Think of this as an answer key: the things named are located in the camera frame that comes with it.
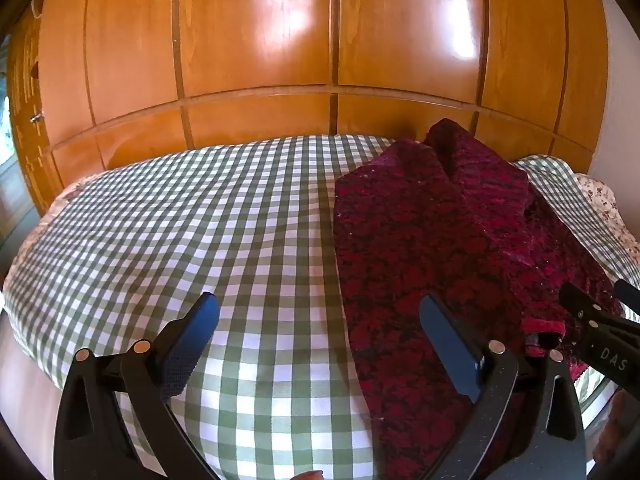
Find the person right hand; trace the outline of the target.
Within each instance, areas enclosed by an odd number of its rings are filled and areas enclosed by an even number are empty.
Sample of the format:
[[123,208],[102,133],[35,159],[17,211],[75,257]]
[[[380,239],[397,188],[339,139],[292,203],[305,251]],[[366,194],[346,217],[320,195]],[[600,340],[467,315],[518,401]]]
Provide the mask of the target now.
[[611,411],[593,458],[597,464],[609,463],[617,453],[617,448],[630,433],[639,418],[639,401],[625,390],[618,390],[612,399]]

